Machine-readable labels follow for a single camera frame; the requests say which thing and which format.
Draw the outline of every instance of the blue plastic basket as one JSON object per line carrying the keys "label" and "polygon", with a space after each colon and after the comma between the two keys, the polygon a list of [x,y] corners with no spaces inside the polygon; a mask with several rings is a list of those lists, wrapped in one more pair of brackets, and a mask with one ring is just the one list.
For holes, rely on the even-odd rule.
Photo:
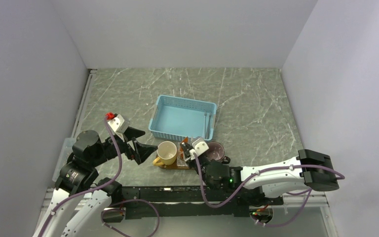
{"label": "blue plastic basket", "polygon": [[182,141],[186,137],[191,140],[198,136],[210,141],[213,139],[216,110],[215,103],[160,95],[149,131],[156,138],[173,141]]}

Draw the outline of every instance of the dark mug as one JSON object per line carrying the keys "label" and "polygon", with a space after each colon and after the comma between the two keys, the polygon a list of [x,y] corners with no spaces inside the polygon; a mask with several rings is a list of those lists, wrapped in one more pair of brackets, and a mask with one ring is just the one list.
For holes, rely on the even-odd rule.
{"label": "dark mug", "polygon": [[208,150],[205,152],[207,159],[215,160],[223,164],[229,164],[230,158],[225,156],[225,148],[218,142],[207,143]]}

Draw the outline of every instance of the table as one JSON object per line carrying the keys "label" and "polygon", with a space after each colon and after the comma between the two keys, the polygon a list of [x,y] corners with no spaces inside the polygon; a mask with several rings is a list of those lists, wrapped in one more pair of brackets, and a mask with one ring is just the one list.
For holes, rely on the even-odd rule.
{"label": "table", "polygon": [[[98,69],[81,130],[95,130],[104,140],[104,115],[119,113],[146,132],[140,142],[158,145],[164,140],[154,138],[148,125],[159,95],[216,103],[213,140],[224,146],[231,166],[279,162],[302,149],[280,71],[274,68]],[[124,186],[199,185],[193,170],[164,170],[152,165],[154,158],[137,165],[124,157],[117,181]],[[118,160],[112,159],[98,167],[98,179],[117,170]]]}

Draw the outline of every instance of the cup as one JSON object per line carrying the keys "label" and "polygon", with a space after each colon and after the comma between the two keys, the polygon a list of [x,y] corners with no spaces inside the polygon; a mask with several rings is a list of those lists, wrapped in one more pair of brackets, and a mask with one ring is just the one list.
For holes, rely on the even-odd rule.
{"label": "cup", "polygon": [[170,165],[173,164],[177,157],[177,147],[173,142],[162,142],[157,146],[157,157],[153,161],[153,165]]}
{"label": "cup", "polygon": [[215,160],[223,164],[229,164],[230,158],[225,156],[225,148],[218,142],[207,143],[208,150],[205,152],[205,156],[210,161]]}

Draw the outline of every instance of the white enclosure wall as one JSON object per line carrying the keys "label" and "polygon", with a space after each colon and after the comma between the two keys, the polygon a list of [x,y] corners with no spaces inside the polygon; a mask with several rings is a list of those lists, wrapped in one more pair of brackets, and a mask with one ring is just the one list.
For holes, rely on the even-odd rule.
{"label": "white enclosure wall", "polygon": [[86,79],[50,0],[0,0],[0,237],[33,235]]}
{"label": "white enclosure wall", "polygon": [[319,0],[282,73],[304,147],[346,175],[340,236],[379,236],[379,0]]}
{"label": "white enclosure wall", "polygon": [[317,0],[53,2],[88,68],[281,68]]}

